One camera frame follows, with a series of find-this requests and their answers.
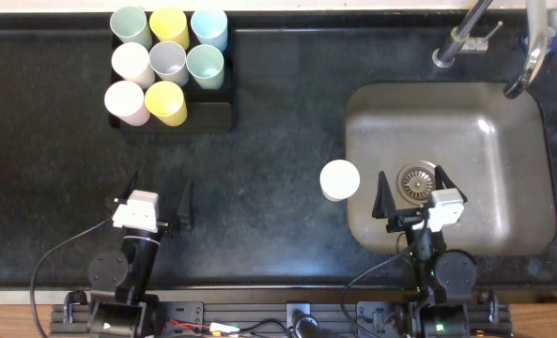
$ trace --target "black tray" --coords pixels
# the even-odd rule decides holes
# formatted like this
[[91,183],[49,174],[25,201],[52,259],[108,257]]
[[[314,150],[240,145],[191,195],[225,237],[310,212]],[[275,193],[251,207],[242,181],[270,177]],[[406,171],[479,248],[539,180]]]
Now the black tray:
[[[190,23],[192,13],[186,13],[187,22]],[[234,70],[232,62],[232,29],[228,26],[228,47],[222,52],[224,55],[224,84],[220,89],[210,90],[203,89],[196,82],[192,75],[186,85],[182,87],[184,100],[186,102],[187,117],[186,121],[177,127],[170,127],[155,115],[151,114],[147,123],[142,126],[134,127],[119,117],[109,114],[109,125],[120,131],[128,132],[145,132],[145,133],[222,133],[229,132],[234,127]],[[155,34],[151,32],[153,37],[153,46],[159,42]],[[196,35],[193,33],[189,25],[189,37],[191,43],[186,53],[200,44]],[[121,45],[121,40],[113,35],[112,47],[115,50]],[[111,70],[111,84],[123,80],[121,76]],[[162,79],[155,74],[155,82]]]

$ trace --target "white wall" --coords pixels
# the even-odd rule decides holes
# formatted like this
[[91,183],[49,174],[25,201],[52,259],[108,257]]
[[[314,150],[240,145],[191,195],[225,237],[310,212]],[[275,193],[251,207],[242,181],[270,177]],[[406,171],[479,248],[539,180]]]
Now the white wall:
[[[557,8],[557,0],[544,0]],[[452,9],[470,8],[475,0],[0,0],[0,12],[114,11],[123,6],[154,10],[178,6],[184,10],[323,10],[323,9]],[[495,0],[491,8],[524,8],[524,0]]]

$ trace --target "sink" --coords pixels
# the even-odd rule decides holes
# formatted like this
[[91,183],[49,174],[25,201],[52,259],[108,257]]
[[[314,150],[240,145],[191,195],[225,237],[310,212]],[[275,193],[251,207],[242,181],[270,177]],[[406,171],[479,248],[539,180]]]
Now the sink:
[[392,254],[398,234],[372,218],[379,172],[397,208],[417,207],[434,189],[434,165],[468,196],[449,248],[472,254],[538,254],[554,240],[557,216],[541,110],[504,84],[369,84],[346,111],[347,160],[359,170],[348,225],[367,249]]

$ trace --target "chrome faucet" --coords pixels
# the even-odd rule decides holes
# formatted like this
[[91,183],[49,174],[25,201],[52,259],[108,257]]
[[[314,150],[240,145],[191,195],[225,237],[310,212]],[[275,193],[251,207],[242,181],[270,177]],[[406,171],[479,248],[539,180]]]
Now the chrome faucet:
[[[455,56],[470,38],[470,31],[487,11],[493,0],[478,0],[468,12],[459,27],[454,27],[442,48],[433,53],[433,61],[442,68],[451,67]],[[545,0],[526,0],[526,12],[529,23],[529,49],[526,62],[518,78],[509,82],[503,94],[514,99],[528,87],[543,64],[548,48],[548,9]]]

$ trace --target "cup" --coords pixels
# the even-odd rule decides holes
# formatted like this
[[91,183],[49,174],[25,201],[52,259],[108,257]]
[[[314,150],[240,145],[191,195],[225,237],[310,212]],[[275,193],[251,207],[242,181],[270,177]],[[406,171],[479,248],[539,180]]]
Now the cup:
[[191,18],[191,27],[202,44],[211,45],[220,52],[228,46],[228,18],[223,10],[197,10]]
[[186,67],[203,89],[219,89],[224,83],[224,56],[211,45],[198,45],[186,56]]
[[155,73],[148,64],[147,49],[136,42],[124,43],[113,52],[111,66],[124,80],[132,81],[141,88],[149,88],[155,82]]
[[145,106],[168,126],[179,126],[186,120],[182,89],[169,81],[157,82],[147,90]]
[[132,126],[142,126],[150,118],[142,88],[131,81],[111,84],[105,93],[105,107]]
[[163,80],[173,82],[179,86],[188,83],[186,52],[184,52],[182,46],[174,41],[164,41],[156,44],[148,54],[148,63]]
[[350,198],[360,187],[360,173],[350,161],[331,161],[319,174],[319,185],[329,201],[342,201]]
[[159,8],[150,16],[150,29],[159,41],[174,41],[179,43],[184,50],[188,49],[188,24],[186,15],[180,8]]
[[136,42],[150,49],[153,39],[147,25],[147,15],[137,7],[124,7],[116,10],[109,21],[111,30],[124,43]]

